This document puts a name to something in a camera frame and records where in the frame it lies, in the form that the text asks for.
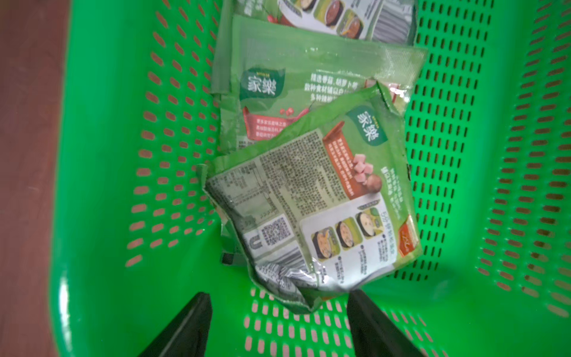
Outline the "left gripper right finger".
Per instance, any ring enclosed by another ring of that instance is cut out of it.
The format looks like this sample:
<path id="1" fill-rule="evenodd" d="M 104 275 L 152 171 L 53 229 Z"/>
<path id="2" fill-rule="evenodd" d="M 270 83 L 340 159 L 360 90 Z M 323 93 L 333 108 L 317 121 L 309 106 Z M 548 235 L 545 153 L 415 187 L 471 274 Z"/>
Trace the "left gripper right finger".
<path id="1" fill-rule="evenodd" d="M 410 339 L 362 290 L 349 293 L 347 316 L 356 356 L 423 356 Z"/>

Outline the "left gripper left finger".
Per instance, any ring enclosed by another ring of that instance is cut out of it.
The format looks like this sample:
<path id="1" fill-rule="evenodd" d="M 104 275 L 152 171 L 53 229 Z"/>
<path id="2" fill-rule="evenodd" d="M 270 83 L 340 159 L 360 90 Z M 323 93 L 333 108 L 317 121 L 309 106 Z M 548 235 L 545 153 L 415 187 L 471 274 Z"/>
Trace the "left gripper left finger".
<path id="1" fill-rule="evenodd" d="M 212 315 L 211 296 L 204 292 L 197 293 L 140 357 L 205 356 Z"/>

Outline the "green plastic basket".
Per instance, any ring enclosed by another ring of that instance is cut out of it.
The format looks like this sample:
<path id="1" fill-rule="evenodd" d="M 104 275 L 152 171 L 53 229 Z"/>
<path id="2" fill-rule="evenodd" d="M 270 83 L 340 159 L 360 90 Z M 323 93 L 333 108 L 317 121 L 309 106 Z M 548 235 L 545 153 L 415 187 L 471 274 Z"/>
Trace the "green plastic basket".
<path id="1" fill-rule="evenodd" d="M 295 315 L 228 265 L 220 1 L 74 1 L 50 313 L 61 356 L 138 356 L 195 294 L 207 356 L 353 356 L 346 297 Z M 570 354 L 570 3 L 421 1 L 407 107 L 424 253 L 365 287 L 427 356 Z"/>

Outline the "green packet with ham picture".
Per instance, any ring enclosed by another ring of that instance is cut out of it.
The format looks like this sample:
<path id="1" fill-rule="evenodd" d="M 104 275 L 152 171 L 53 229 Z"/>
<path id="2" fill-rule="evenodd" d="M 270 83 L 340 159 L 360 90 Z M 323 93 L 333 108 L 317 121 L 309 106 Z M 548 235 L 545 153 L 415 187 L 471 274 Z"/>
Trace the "green packet with ham picture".
<path id="1" fill-rule="evenodd" d="M 252 281 L 296 314 L 422 255 L 404 118 L 381 84 L 216 158 L 201 181 Z"/>

